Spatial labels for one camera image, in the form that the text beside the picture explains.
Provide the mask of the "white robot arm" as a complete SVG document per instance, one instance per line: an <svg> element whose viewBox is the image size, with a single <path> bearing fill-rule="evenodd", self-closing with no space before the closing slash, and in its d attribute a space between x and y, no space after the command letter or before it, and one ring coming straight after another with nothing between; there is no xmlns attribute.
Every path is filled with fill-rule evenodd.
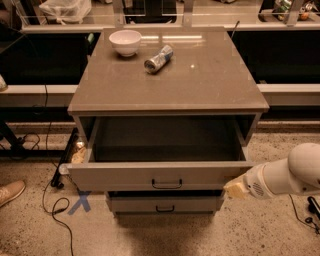
<svg viewBox="0 0 320 256"><path fill-rule="evenodd" d="M320 191L320 145L304 143L294 147L285 159L262 163L227 182L224 191L231 198L271 199L284 194L314 195Z"/></svg>

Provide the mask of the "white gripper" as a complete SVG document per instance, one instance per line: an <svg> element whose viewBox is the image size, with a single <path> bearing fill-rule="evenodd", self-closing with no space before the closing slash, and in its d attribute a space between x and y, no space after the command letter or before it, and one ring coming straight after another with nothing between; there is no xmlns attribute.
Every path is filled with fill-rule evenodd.
<svg viewBox="0 0 320 256"><path fill-rule="evenodd" d="M273 198L274 194L267 187L264 180L264 167L264 164L252 167L245 173L244 177L239 176L227 182L223 189L230 198L245 199L248 195L248 191L257 199Z"/></svg>

